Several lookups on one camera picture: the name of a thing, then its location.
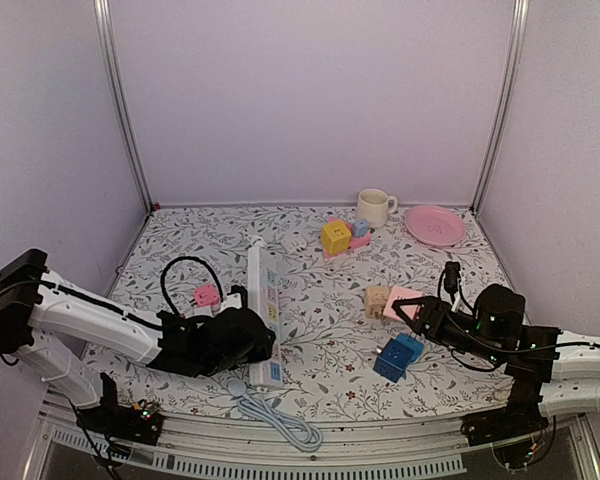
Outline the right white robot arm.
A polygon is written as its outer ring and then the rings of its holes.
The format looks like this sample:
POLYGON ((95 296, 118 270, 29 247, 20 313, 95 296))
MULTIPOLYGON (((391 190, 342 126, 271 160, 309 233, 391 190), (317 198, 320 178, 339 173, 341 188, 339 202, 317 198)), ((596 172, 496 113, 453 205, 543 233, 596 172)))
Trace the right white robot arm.
POLYGON ((485 360, 513 379, 497 427, 517 436, 536 414, 600 412, 600 337, 526 325, 525 298, 492 284, 465 313, 436 296, 396 297, 386 310, 411 331, 453 353, 485 360))

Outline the light blue power strip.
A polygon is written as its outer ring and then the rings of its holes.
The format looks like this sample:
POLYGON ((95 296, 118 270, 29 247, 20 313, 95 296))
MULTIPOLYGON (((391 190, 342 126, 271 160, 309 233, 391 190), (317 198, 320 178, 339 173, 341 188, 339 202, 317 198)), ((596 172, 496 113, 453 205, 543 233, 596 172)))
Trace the light blue power strip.
POLYGON ((229 380, 226 389, 237 400, 237 408, 242 415, 269 425, 296 450, 315 453, 322 446, 323 433, 317 427, 273 408, 261 393, 250 395, 241 380, 229 380))

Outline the small light blue adapter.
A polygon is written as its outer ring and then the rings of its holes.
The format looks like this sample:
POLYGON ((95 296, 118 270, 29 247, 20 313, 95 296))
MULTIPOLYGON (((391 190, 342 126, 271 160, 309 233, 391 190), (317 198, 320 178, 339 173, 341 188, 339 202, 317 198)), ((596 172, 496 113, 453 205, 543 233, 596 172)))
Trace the small light blue adapter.
POLYGON ((358 219, 352 224, 352 236, 363 238, 371 232, 371 226, 366 219, 358 219))

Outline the yellow cube socket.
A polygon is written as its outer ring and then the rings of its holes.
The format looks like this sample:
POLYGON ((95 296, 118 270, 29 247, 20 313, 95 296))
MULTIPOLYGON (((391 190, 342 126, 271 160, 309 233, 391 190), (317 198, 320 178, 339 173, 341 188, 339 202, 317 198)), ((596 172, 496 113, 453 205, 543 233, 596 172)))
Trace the yellow cube socket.
POLYGON ((352 233, 342 220, 329 222, 322 227, 321 243, 327 255, 333 256, 345 252, 351 242, 352 233))

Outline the dark blue cube socket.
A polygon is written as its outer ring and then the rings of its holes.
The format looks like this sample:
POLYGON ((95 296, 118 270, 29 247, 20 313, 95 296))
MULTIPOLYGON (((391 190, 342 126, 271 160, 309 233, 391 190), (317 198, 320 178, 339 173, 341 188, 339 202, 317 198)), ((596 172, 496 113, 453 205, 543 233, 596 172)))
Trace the dark blue cube socket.
POLYGON ((373 371, 392 383, 397 383, 415 363, 424 350, 424 344, 407 334, 390 339, 376 354, 373 371))

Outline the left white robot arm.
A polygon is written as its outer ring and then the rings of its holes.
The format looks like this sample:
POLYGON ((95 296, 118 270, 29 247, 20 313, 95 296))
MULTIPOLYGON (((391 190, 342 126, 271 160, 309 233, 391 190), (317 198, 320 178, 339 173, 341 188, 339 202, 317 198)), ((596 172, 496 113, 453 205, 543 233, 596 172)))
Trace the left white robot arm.
POLYGON ((34 369, 108 434, 128 426, 115 383, 59 340, 64 334, 111 349, 130 362, 190 378, 271 358, 276 335, 246 306, 185 318, 118 304, 63 279, 30 249, 0 270, 0 354, 34 369))

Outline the beige cube socket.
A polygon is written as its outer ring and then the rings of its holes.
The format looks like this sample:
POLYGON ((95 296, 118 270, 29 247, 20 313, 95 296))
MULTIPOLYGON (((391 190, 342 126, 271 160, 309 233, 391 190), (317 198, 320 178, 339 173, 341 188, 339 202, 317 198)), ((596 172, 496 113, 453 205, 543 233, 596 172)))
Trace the beige cube socket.
POLYGON ((389 294, 388 286, 368 286, 364 293, 365 316, 369 319, 381 319, 389 294))

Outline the white power strip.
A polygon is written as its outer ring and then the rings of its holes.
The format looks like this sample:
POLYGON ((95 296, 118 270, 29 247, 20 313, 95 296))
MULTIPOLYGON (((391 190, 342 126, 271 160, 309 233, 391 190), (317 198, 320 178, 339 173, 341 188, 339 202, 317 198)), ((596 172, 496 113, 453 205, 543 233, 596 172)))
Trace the white power strip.
POLYGON ((280 354, 280 275, 275 253, 260 237, 253 237, 247 251, 248 305, 274 332, 271 356, 249 367, 249 379, 257 388, 283 387, 283 362, 280 354))

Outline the pink power strip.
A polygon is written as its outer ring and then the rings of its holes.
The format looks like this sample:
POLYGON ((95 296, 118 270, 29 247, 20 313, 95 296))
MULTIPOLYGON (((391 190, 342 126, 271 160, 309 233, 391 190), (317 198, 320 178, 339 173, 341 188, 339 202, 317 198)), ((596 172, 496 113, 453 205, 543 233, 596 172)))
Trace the pink power strip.
MULTIPOLYGON (((328 222, 327 222, 327 223, 329 223, 329 222, 333 222, 333 221, 335 221, 335 220, 342 220, 342 219, 340 219, 340 218, 336 218, 336 217, 331 217, 331 218, 328 220, 328 222)), ((353 223, 346 222, 346 221, 344 221, 344 222, 347 224, 347 226, 349 227, 349 229, 350 229, 350 231, 351 231, 351 233, 352 233, 352 224, 353 224, 353 223)), ((338 255, 341 255, 341 254, 345 254, 345 253, 351 253, 351 252, 353 252, 353 251, 355 251, 355 250, 358 250, 358 249, 360 249, 360 248, 362 248, 362 247, 366 247, 366 246, 368 246, 368 245, 371 243, 371 237, 372 237, 372 233, 371 233, 371 232, 370 232, 368 235, 366 235, 365 237, 363 237, 363 238, 354 238, 354 237, 352 236, 352 238, 351 238, 351 242, 350 242, 350 246, 349 246, 349 248, 348 248, 348 249, 347 249, 345 252, 343 252, 343 253, 340 253, 340 254, 337 254, 337 255, 330 256, 330 255, 327 255, 327 254, 324 252, 324 250, 323 250, 323 255, 324 255, 326 258, 332 258, 332 257, 336 257, 336 256, 338 256, 338 255)))

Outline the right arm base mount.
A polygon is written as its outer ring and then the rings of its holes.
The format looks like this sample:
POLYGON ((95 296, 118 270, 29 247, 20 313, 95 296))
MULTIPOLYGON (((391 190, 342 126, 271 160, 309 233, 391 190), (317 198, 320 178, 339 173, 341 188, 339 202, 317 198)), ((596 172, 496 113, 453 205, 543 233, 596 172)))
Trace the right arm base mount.
POLYGON ((540 413, 544 382, 516 379, 504 407, 467 414, 460 432, 470 446, 504 441, 539 432, 549 425, 540 413))

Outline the pink plug adapter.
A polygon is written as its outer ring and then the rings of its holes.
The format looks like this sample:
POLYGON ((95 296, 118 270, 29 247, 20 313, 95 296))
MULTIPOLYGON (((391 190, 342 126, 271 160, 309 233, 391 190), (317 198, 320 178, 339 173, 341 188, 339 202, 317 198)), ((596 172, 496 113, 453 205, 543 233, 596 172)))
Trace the pink plug adapter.
POLYGON ((205 284, 193 291, 193 300, 197 307, 215 307, 220 304, 220 293, 212 284, 205 284))

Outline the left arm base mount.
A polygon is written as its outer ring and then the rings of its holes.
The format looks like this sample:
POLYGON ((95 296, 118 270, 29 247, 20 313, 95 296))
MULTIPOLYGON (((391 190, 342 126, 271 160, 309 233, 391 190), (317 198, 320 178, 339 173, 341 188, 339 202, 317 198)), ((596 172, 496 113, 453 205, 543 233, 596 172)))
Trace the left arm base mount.
POLYGON ((106 439, 126 440, 156 446, 164 416, 160 405, 141 399, 131 406, 118 403, 117 386, 107 374, 100 374, 102 393, 93 408, 78 408, 77 423, 106 439))

